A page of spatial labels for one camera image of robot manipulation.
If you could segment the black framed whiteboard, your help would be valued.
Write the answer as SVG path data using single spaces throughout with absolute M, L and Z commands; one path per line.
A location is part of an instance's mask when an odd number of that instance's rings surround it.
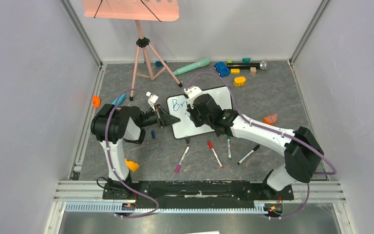
M 221 109 L 232 108 L 232 100 L 227 87 L 219 86 L 216 88 L 205 89 L 203 90 L 203 93 L 211 95 Z M 166 102 L 169 113 L 180 119 L 179 122 L 172 125 L 173 135 L 176 139 L 214 132 L 211 127 L 205 124 L 201 127 L 196 127 L 190 120 L 190 114 L 187 111 L 189 98 L 185 95 L 179 94 L 167 97 Z

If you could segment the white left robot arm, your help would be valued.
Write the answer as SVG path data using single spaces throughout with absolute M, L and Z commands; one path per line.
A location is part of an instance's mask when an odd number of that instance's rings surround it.
M 160 104 L 146 112 L 136 106 L 103 105 L 92 119 L 91 133 L 103 147 L 109 167 L 104 189 L 115 191 L 121 198 L 129 198 L 133 194 L 133 185 L 123 143 L 142 144 L 145 127 L 158 125 L 163 128 L 180 121 Z

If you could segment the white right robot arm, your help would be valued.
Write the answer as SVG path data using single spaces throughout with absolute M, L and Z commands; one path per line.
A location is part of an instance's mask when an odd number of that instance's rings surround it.
M 217 136 L 228 135 L 243 138 L 266 146 L 284 157 L 284 164 L 271 171 L 263 181 L 262 194 L 276 198 L 294 182 L 309 183 L 315 174 L 323 154 L 312 132 L 299 127 L 297 130 L 269 126 L 240 115 L 233 109 L 222 109 L 210 94 L 188 94 L 187 111 L 196 127 L 209 126 Z

